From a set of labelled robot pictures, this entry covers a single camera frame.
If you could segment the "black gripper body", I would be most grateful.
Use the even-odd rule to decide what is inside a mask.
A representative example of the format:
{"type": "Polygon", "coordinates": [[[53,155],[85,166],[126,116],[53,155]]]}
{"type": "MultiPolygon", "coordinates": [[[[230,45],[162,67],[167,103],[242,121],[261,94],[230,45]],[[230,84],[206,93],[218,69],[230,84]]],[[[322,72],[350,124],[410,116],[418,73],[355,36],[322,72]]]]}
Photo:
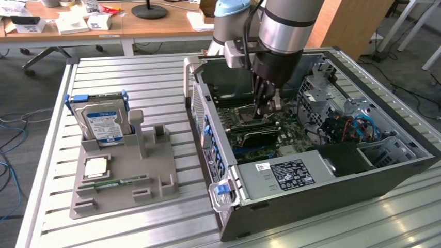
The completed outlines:
{"type": "Polygon", "coordinates": [[[291,54],[255,53],[251,65],[251,80],[269,81],[274,87],[282,87],[291,77],[303,50],[291,54]]]}

